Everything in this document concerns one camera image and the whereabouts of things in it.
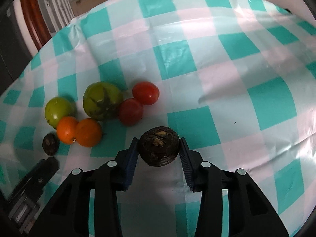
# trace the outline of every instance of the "cherry tomato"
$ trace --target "cherry tomato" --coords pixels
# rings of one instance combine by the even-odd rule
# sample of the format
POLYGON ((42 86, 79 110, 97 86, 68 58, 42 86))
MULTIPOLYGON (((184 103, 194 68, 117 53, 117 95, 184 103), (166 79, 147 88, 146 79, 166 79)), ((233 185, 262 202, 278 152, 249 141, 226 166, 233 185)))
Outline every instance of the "cherry tomato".
POLYGON ((125 126, 135 125, 143 117, 143 105, 134 98, 123 101, 119 107, 118 118, 125 126))
POLYGON ((140 82, 133 87, 133 96, 143 105, 153 105, 159 98, 159 89, 151 82, 140 82))

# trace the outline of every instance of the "dark round fruit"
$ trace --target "dark round fruit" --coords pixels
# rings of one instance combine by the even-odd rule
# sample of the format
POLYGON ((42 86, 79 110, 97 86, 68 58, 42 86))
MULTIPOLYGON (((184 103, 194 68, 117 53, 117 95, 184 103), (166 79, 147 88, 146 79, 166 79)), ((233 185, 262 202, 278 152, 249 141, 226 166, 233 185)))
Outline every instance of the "dark round fruit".
POLYGON ((169 127, 155 127, 141 136, 138 152, 150 166, 167 165, 179 153, 179 136, 169 127))
POLYGON ((59 140, 54 134, 49 133, 44 137, 42 146, 43 150, 48 156, 53 156, 58 151, 59 140))

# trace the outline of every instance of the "orange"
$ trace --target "orange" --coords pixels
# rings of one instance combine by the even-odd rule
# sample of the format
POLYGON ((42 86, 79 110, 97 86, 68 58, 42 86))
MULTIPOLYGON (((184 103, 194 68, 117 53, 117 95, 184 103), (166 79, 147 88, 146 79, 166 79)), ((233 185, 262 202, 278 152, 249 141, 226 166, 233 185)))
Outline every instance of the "orange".
POLYGON ((99 122, 92 118, 81 120, 76 127, 76 140, 84 147, 97 145, 101 141, 102 134, 99 122))
POLYGON ((76 127, 78 121, 71 116, 63 117, 57 125, 57 136, 64 144, 72 144, 76 141, 76 127))

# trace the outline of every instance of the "large green fruit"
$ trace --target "large green fruit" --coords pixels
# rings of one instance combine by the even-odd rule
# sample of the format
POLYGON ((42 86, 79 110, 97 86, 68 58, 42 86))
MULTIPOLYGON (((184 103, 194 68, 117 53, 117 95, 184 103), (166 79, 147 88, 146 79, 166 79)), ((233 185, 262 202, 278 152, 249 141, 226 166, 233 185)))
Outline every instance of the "large green fruit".
POLYGON ((90 84, 83 95, 83 109, 89 117, 104 121, 118 114, 123 102, 122 92, 113 84, 97 82, 90 84))
POLYGON ((75 108, 62 97, 55 97, 51 99, 45 107, 45 118, 47 123, 53 128, 57 128, 59 121, 66 116, 71 116, 75 113, 75 108))

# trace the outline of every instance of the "red tomato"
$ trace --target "red tomato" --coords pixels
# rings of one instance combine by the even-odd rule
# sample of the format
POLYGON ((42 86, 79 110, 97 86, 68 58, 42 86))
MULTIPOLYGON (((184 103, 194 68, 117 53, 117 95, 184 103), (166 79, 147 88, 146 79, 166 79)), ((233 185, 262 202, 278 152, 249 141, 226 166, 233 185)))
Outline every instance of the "red tomato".
POLYGON ((135 125, 143 117, 143 105, 134 98, 123 101, 119 108, 118 118, 125 126, 135 125))
POLYGON ((133 96, 143 105, 153 105, 159 98, 159 89, 151 82, 140 82, 133 87, 133 96))

